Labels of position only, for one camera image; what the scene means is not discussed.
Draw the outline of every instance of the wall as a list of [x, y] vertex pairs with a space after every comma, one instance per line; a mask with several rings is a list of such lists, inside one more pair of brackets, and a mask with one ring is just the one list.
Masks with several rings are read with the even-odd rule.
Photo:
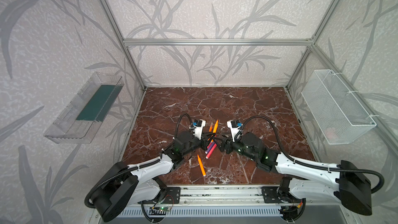
[[[82, 223], [142, 91], [97, 0], [1, 0], [0, 223]], [[91, 144], [43, 136], [93, 72], [125, 86]]]
[[[230, 39], [311, 38], [331, 2], [107, 1], [124, 38]], [[286, 85], [303, 50], [303, 47], [283, 46], [254, 50], [240, 46], [130, 47], [141, 76], [152, 86]]]
[[[365, 97], [380, 117], [397, 133], [396, 90], [398, 0], [343, 0], [318, 45]], [[349, 160], [360, 168], [385, 177], [384, 187], [372, 195], [373, 215], [360, 216], [367, 223], [396, 223], [398, 219], [398, 159], [373, 129], [351, 144], [329, 145], [301, 96], [315, 69], [326, 69], [311, 54], [290, 92], [299, 108], [322, 161]], [[369, 176], [372, 185], [377, 178]]]

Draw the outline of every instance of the robotic arm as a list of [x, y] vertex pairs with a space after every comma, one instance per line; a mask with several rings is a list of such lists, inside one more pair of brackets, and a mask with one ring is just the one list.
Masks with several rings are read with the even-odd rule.
[[[188, 117], [191, 123], [190, 130], [177, 135], [183, 116]], [[262, 140], [251, 132], [242, 135], [244, 127], [253, 118], [263, 118], [271, 124], [282, 152], [264, 147]], [[344, 207], [358, 214], [372, 214], [371, 193], [379, 190], [384, 184], [380, 173], [357, 169], [352, 163], [344, 160], [338, 165], [291, 157], [283, 149], [277, 129], [267, 117], [254, 116], [244, 124], [239, 120], [228, 121], [227, 126], [231, 130], [231, 135], [222, 137], [214, 137], [214, 133], [203, 133], [205, 124], [204, 120], [192, 122], [186, 113], [181, 115], [177, 122], [174, 141], [166, 149], [162, 149], [159, 157], [128, 166], [123, 162], [116, 163], [87, 194], [85, 205], [96, 208], [102, 219], [108, 222], [128, 205], [144, 200], [162, 202], [166, 197], [167, 187], [157, 176], [180, 167], [184, 162], [184, 156], [197, 148], [206, 150], [213, 139], [221, 152], [225, 151], [227, 154], [237, 152], [255, 161], [257, 168], [261, 170], [304, 178], [283, 177], [276, 191], [276, 197], [280, 201], [300, 202], [303, 199], [301, 201], [305, 204], [306, 198], [333, 200], [341, 202]], [[370, 181], [363, 175], [364, 173], [377, 175], [380, 178], [379, 184], [371, 189]], [[270, 192], [267, 192], [266, 187], [263, 187], [262, 192], [266, 199], [267, 193]], [[286, 215], [289, 219], [296, 220], [301, 216], [304, 207], [300, 213], [299, 207], [293, 210], [290, 207], [288, 211], [281, 213], [284, 217]]]

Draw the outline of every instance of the yellow-orange marker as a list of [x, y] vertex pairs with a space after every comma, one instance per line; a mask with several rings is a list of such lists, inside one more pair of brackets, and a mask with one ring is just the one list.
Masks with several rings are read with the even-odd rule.
[[[216, 121], [216, 124], [214, 125], [213, 133], [216, 133], [217, 127], [218, 127], [218, 120]], [[212, 142], [214, 142], [213, 139], [211, 140], [211, 142], [210, 142], [209, 145], [207, 146], [207, 149], [210, 147], [210, 145], [211, 145]]]
[[198, 162], [199, 162], [200, 170], [202, 171], [202, 175], [205, 177], [206, 176], [205, 168], [203, 167], [202, 160], [200, 159], [199, 155], [198, 155]]

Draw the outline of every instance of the wallpaper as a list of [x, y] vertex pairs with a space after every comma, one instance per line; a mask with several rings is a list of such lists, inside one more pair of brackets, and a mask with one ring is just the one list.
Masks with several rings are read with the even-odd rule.
[[398, 137], [398, 0], [344, 0], [317, 45]]
[[[0, 1], [0, 223], [82, 223], [142, 95], [97, 0]], [[43, 136], [93, 72], [125, 85], [91, 144]]]
[[[331, 0], [107, 0], [124, 38], [311, 38]], [[304, 47], [131, 46], [151, 86], [286, 85]]]
[[[369, 217], [359, 215], [363, 224], [392, 224], [398, 218], [398, 159], [388, 150], [384, 141], [374, 129], [360, 136], [351, 144], [330, 145], [320, 130], [314, 116], [306, 105], [301, 91], [315, 69], [326, 69], [316, 54], [311, 54], [304, 67], [294, 80], [289, 92], [300, 112], [304, 125], [314, 142], [316, 152], [321, 161], [326, 163], [340, 163], [341, 160], [352, 162], [360, 169], [372, 169], [385, 177], [385, 185], [380, 191], [372, 195], [373, 214]], [[366, 175], [374, 187], [378, 179]]]
[[304, 46], [141, 46], [131, 49], [131, 54], [140, 73], [146, 75], [145, 83], [152, 86], [285, 86], [304, 49]]

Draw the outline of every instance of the purple marker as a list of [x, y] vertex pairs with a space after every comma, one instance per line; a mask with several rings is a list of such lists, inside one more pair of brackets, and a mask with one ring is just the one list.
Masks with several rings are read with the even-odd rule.
[[213, 145], [214, 145], [215, 143], [216, 143], [216, 142], [211, 142], [210, 146], [207, 148], [207, 151], [205, 151], [206, 154], [210, 152], [211, 148], [213, 147]]

